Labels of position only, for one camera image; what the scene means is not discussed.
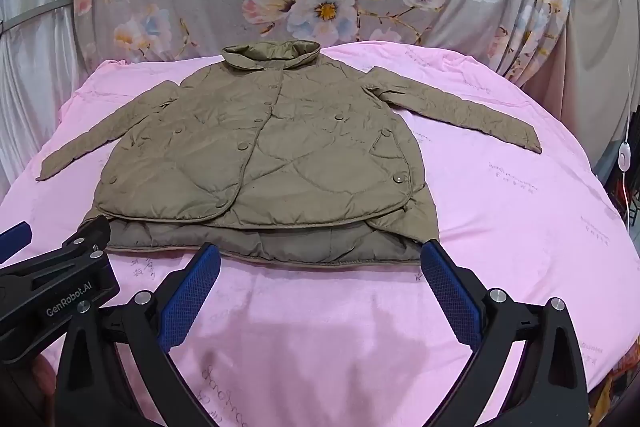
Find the beige curtain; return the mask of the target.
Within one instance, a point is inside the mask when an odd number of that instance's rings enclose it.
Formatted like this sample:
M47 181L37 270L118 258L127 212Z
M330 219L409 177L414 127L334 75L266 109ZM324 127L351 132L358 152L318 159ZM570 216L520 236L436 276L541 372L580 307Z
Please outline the beige curtain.
M572 0L558 42L524 91L597 166L639 104L639 0Z

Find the pink bed sheet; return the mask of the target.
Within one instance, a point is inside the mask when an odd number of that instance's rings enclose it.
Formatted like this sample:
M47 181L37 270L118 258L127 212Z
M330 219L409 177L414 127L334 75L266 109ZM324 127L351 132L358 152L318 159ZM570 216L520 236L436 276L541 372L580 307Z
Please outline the pink bed sheet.
M420 146L439 244L456 265L517 303L562 299L586 382L597 384L639 334L639 257L574 136L472 57L398 43L320 49L360 72L382 67L535 129L539 153L401 112ZM42 162L141 93L219 63L222 52L178 63L111 61L96 70L2 202L4 227L25 221L32 228L24 258L60 246L91 219L112 147L47 180L40 179ZM198 248L139 253L107 245L117 301L157 288ZM471 358L428 286L420 257L408 265L306 269L241 260L217 248L217 280L186 340L169 356L222 425L420 426Z

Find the olive quilted jacket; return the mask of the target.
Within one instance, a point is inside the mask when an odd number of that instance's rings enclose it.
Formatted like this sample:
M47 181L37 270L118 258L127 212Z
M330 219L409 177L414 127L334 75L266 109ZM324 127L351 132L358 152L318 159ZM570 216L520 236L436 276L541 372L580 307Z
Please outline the olive quilted jacket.
M526 122L306 40L228 46L219 63L145 91L41 165L47 180L104 145L90 218L112 251L217 245L306 269L408 265L439 236L420 146L401 118L533 153Z

